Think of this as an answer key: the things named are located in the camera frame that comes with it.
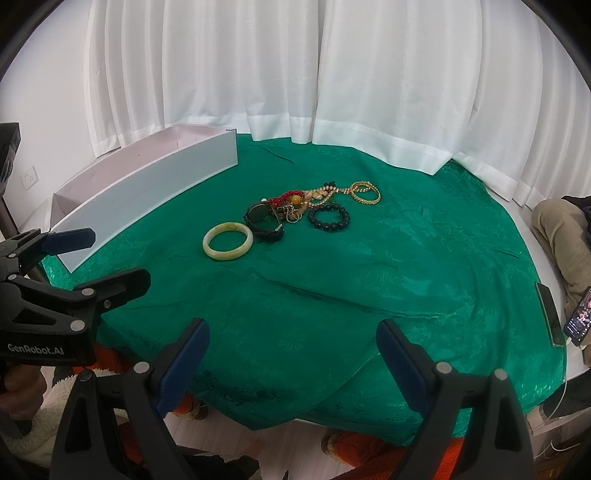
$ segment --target jade bangle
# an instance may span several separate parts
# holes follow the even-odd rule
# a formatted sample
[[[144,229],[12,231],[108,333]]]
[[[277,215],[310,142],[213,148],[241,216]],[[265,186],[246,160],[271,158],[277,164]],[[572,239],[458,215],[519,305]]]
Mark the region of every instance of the jade bangle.
[[[220,233],[231,231],[239,231],[246,235],[246,240],[241,246],[235,248],[234,250],[229,250],[227,252],[218,252],[217,250],[214,250],[209,246],[209,242],[212,241],[213,237],[218,236]],[[203,237],[203,250],[208,257],[211,257],[214,260],[234,260],[235,258],[243,256],[246,252],[248,252],[251,249],[251,247],[252,232],[246,225],[243,225],[241,223],[220,223],[219,225],[213,227]]]

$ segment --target blue gripper pad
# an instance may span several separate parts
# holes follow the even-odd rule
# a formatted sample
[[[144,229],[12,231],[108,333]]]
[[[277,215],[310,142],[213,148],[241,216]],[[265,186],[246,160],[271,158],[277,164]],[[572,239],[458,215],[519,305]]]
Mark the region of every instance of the blue gripper pad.
[[[408,407],[425,418],[436,381],[433,361],[422,347],[410,343],[392,320],[378,324],[376,344]]]
[[[209,338],[207,322],[194,319],[176,343],[164,347],[164,355],[168,348],[174,349],[176,355],[170,361],[170,366],[163,373],[158,385],[154,408],[162,418],[178,407],[207,352]]]
[[[81,228],[69,232],[50,233],[43,240],[41,249],[47,255],[60,255],[90,248],[95,241],[96,235],[92,228]]]

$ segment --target black bead bracelet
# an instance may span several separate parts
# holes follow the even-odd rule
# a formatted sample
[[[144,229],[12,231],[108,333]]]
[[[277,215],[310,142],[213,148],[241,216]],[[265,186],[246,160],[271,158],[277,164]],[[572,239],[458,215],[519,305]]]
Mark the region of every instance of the black bead bracelet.
[[[338,210],[341,217],[342,217],[342,220],[340,222],[333,222],[333,223],[324,222],[323,223],[320,220],[316,219],[316,212],[319,212],[322,210],[324,210],[324,211]],[[325,203],[324,205],[320,205],[319,207],[311,208],[308,213],[308,220],[316,228],[321,228],[325,232],[336,232],[338,230],[342,230],[343,228],[346,228],[351,220],[351,217],[349,215],[349,212],[347,212],[347,210],[345,210],[345,207],[341,207],[338,203]]]

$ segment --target watch face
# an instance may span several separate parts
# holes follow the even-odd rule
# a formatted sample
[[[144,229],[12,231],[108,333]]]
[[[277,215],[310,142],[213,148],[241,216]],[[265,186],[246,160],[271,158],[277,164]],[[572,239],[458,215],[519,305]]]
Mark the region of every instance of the watch face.
[[[269,206],[266,203],[259,203],[248,212],[248,218],[253,223],[263,221],[267,215],[269,215]]]

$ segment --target jewelry pile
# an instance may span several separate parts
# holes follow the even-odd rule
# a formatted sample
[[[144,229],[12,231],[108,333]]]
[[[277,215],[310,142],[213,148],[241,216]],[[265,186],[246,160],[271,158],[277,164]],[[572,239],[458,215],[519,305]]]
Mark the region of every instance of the jewelry pile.
[[[358,193],[369,191],[376,194],[374,200],[365,200],[358,195]],[[241,257],[250,249],[253,236],[267,242],[281,240],[284,234],[282,221],[286,220],[289,223],[296,223],[304,217],[304,213],[308,209],[310,209],[308,220],[317,229],[322,229],[325,232],[343,230],[349,225],[351,217],[345,207],[338,203],[330,203],[337,193],[351,195],[353,200],[363,205],[375,205],[382,199],[379,190],[368,181],[356,181],[345,189],[338,188],[335,182],[331,181],[326,182],[318,189],[290,190],[271,200],[262,199],[260,202],[251,205],[244,215],[246,226],[240,223],[228,222],[212,228],[203,238],[203,250],[214,260],[232,260]],[[340,222],[321,222],[316,218],[318,212],[329,210],[336,210],[340,213]],[[262,228],[257,225],[268,218],[274,219],[277,222],[275,228]],[[244,244],[229,252],[218,252],[211,249],[209,242],[213,237],[228,230],[239,230],[243,232],[246,235]]]
[[[361,198],[358,193],[372,191],[376,194],[374,200],[365,200]],[[356,181],[350,187],[340,189],[335,185],[335,182],[325,183],[324,186],[312,190],[290,190],[279,197],[268,200],[272,208],[277,211],[280,218],[284,218],[289,223],[298,222],[303,216],[304,212],[309,208],[311,212],[308,213],[308,220],[316,228],[322,228],[326,232],[336,232],[342,230],[350,222],[349,212],[337,203],[329,203],[336,193],[344,193],[351,195],[353,199],[364,205],[375,205],[382,196],[379,190],[368,181]],[[316,212],[322,210],[338,210],[341,214],[342,221],[340,222],[321,222],[316,219]]]

